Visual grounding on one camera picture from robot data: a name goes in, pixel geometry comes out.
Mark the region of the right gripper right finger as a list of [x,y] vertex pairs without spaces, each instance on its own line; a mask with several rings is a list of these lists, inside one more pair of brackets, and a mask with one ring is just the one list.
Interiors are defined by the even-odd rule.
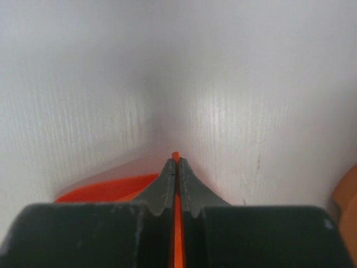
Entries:
[[310,205],[234,206],[178,164],[186,267],[352,267],[336,224]]

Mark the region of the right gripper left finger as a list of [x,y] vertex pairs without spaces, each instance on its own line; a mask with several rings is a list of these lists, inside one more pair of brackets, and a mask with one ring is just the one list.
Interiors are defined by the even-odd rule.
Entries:
[[23,208],[1,244],[2,267],[173,267],[176,164],[125,203]]

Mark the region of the orange t-shirt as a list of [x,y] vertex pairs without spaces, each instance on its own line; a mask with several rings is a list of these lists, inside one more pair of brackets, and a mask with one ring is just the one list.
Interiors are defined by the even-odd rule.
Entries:
[[175,151],[160,174],[92,183],[57,197],[55,203],[145,202],[164,224],[169,267],[185,267],[182,210],[178,179],[180,154]]

